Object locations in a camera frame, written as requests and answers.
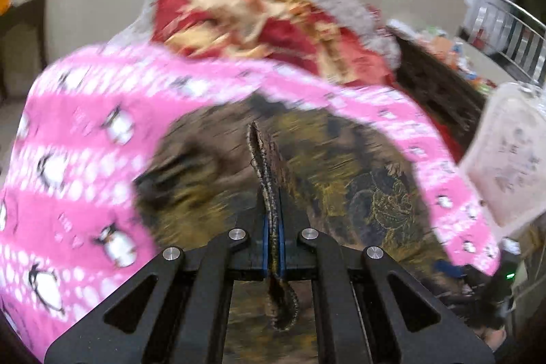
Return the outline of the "brown floral patterned garment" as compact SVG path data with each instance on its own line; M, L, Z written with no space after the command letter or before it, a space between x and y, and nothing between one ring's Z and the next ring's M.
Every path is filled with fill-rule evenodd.
M368 125L254 94L198 109L169 127L134 204L156 242L192 249L255 206L258 177L247 143L256 124L278 147L282 179L313 228L340 245L383 248L417 279L439 280L444 257L412 164Z

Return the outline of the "pink penguin bed sheet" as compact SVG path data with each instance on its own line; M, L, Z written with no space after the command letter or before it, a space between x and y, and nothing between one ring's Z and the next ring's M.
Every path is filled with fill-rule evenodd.
M134 182L170 125L254 94L383 134L413 166L441 260L496 272L500 252L477 193L399 90L338 87L269 61L88 46L34 81L1 188L1 311L36 359L163 247L135 207Z

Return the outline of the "dark wooden headboard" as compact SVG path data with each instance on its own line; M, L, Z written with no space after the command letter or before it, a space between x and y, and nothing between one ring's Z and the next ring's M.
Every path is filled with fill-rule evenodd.
M427 112L459 162L476 134L486 97L422 47L395 39L401 50L398 84Z

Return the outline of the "red and cream crumpled blanket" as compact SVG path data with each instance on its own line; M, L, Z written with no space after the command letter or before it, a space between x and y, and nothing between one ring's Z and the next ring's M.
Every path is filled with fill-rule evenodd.
M310 0L158 0L152 40L191 58L292 64L343 86L394 82L379 53Z

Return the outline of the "dark wooden chair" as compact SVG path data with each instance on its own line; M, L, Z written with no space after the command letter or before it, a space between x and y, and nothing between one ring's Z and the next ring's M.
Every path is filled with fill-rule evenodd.
M12 4L1 14L1 103L25 99L48 66L46 0Z

